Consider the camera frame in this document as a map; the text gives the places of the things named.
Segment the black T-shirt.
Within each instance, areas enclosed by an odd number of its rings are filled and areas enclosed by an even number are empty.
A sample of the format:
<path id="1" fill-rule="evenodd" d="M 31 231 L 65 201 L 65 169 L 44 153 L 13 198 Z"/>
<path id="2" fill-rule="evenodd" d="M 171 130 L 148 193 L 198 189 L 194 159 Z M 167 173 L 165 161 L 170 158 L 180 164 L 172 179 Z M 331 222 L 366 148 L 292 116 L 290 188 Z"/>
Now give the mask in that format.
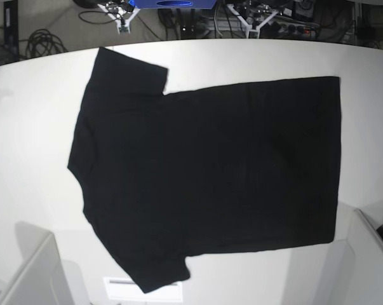
<path id="1" fill-rule="evenodd" d="M 167 75 L 100 49 L 68 163 L 86 219 L 140 289 L 189 279 L 187 257 L 333 241 L 340 79 L 164 95 Z"/>

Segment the white power strip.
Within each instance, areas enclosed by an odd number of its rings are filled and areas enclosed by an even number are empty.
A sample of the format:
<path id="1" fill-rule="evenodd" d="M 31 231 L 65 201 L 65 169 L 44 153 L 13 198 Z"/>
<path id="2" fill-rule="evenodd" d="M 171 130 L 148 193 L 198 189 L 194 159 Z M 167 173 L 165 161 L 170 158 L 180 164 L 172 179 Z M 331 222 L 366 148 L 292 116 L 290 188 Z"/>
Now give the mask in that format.
<path id="1" fill-rule="evenodd" d="M 224 18 L 219 18 L 218 21 L 214 21 L 212 18 L 208 18 L 202 22 L 202 27 L 206 31 L 219 31 L 235 33 L 239 32 L 241 36 L 245 37 L 248 30 L 260 30 L 260 37 L 264 36 L 302 36 L 305 38 L 312 38 L 320 30 L 320 25 L 312 22 L 298 22 L 290 19 L 273 18 L 270 21 L 262 24 L 258 22 L 255 28 L 253 24 L 249 24 L 245 21 L 240 21 L 237 18 L 230 18 L 229 21 Z"/>

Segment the blue box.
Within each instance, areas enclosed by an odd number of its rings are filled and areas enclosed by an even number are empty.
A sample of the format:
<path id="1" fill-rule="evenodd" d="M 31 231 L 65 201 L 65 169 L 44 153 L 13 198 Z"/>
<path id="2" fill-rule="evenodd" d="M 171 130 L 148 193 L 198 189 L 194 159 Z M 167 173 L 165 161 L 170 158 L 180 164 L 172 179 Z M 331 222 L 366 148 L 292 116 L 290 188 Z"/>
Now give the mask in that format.
<path id="1" fill-rule="evenodd" d="M 140 9 L 159 8 L 193 8 L 212 9 L 216 0 L 135 0 L 135 6 Z"/>

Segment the white left partition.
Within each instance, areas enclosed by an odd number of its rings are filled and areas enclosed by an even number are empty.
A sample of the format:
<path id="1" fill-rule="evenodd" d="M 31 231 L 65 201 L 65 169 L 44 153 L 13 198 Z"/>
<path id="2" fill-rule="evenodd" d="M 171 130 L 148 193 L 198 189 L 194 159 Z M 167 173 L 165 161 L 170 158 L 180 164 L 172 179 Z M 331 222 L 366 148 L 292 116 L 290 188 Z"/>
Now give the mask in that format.
<path id="1" fill-rule="evenodd" d="M 52 231 L 15 225 L 23 261 L 10 281 L 0 280 L 0 304 L 90 304 L 80 267 L 61 259 Z"/>

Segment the white partition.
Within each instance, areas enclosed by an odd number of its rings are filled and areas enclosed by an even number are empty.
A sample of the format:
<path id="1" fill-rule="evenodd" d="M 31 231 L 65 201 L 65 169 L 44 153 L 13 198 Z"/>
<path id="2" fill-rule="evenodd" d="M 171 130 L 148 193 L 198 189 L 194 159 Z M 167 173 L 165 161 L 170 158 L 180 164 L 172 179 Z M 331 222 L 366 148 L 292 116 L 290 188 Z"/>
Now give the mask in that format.
<path id="1" fill-rule="evenodd" d="M 330 244 L 313 303 L 383 304 L 383 241 L 361 210 Z"/>
<path id="2" fill-rule="evenodd" d="M 80 267 L 61 259 L 52 231 L 15 225 L 23 261 L 10 281 L 0 280 L 0 304 L 90 304 Z"/>

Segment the white right partition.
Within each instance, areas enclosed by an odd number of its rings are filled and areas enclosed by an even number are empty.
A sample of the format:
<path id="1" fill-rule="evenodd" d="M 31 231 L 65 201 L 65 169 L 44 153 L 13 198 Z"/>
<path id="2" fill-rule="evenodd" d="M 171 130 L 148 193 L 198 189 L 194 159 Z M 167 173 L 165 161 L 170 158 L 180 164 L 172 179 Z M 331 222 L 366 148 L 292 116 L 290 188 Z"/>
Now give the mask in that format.
<path id="1" fill-rule="evenodd" d="M 383 304 L 383 241 L 361 210 L 330 244 L 313 303 Z"/>

